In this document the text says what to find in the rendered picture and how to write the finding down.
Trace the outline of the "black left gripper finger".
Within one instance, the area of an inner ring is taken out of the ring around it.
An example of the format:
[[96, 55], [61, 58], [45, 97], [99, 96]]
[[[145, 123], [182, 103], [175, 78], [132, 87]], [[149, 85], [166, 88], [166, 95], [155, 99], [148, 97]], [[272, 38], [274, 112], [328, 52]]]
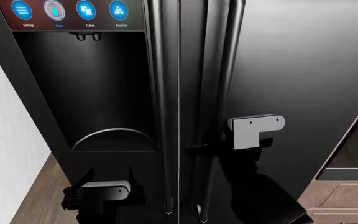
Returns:
[[88, 182], [92, 182], [94, 176], [94, 167], [92, 167], [78, 182], [78, 186], [82, 187]]
[[131, 187], [137, 186], [137, 182], [135, 180], [133, 169], [132, 169], [131, 166], [129, 166], [129, 180], [128, 180], [128, 182], [131, 185]]

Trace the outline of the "black fridge door with dispenser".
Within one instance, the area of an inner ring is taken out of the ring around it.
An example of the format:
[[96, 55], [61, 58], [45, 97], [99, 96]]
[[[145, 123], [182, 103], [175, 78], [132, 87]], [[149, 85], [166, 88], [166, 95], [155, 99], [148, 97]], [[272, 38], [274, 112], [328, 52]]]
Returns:
[[162, 0], [169, 215], [143, 2], [142, 30], [12, 30], [0, 10], [0, 224], [78, 224], [64, 188], [92, 167], [94, 182], [128, 180], [129, 166], [146, 203], [118, 208], [116, 224], [179, 224], [177, 1]]

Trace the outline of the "plain black fridge door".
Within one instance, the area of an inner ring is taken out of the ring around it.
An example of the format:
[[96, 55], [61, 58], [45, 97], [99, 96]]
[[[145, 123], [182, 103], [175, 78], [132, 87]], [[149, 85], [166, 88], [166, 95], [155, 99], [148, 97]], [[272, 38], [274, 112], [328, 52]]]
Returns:
[[[197, 0], [180, 0], [179, 224], [197, 224], [189, 204]], [[255, 173], [224, 173], [217, 159], [208, 224], [315, 224], [299, 197], [358, 115], [358, 0], [247, 0], [227, 121], [277, 114], [282, 130]]]

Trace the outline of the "brown wooden drawer cabinet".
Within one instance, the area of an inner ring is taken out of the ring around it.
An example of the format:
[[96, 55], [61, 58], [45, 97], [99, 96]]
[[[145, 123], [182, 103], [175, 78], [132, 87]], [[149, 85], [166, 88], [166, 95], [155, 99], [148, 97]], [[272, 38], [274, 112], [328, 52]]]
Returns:
[[298, 202], [315, 224], [358, 224], [358, 181], [312, 180]]

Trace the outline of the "dispenser touch control panel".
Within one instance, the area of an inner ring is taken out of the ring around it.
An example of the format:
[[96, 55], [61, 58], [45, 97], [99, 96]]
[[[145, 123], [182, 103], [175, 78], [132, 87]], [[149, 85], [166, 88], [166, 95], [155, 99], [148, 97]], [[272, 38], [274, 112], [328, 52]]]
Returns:
[[142, 30], [143, 0], [0, 0], [12, 30]]

